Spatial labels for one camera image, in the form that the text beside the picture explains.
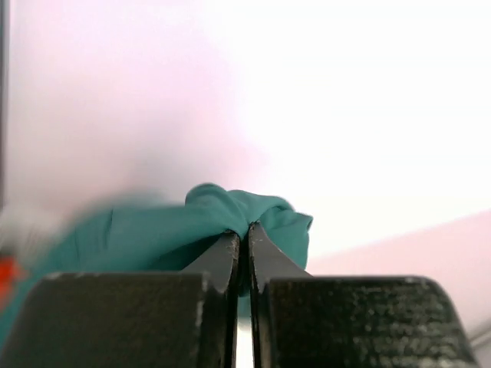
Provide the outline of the teal green shorts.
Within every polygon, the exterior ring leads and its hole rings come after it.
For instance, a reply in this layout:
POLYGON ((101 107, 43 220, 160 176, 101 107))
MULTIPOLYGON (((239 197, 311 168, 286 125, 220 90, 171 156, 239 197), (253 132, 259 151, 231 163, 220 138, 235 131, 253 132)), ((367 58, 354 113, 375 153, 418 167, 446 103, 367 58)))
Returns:
POLYGON ((27 277, 9 286, 1 302, 1 335, 7 337, 29 290, 55 272, 179 271, 223 232, 244 237, 259 222, 297 266, 308 258, 313 218, 283 198, 202 184, 182 204, 150 197, 95 210, 67 230, 5 212, 1 244, 13 250, 27 277))

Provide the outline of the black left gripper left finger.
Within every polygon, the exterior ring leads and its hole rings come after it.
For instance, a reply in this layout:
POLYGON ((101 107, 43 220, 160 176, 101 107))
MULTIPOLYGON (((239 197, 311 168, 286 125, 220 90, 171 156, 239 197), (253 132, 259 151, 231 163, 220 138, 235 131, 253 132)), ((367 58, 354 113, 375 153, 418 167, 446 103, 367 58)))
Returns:
POLYGON ((240 237, 225 232, 183 273, 202 280, 196 305, 197 367, 236 366, 240 237))

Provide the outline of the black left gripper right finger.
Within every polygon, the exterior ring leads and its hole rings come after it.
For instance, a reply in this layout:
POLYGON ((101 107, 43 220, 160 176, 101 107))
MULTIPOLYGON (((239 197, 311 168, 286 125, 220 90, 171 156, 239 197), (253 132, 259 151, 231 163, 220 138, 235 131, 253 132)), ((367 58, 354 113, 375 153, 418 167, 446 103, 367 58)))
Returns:
POLYGON ((275 327, 270 283, 275 279, 303 279, 312 275, 297 266, 267 235, 259 222, 249 226, 247 255, 255 367, 275 366, 275 327))

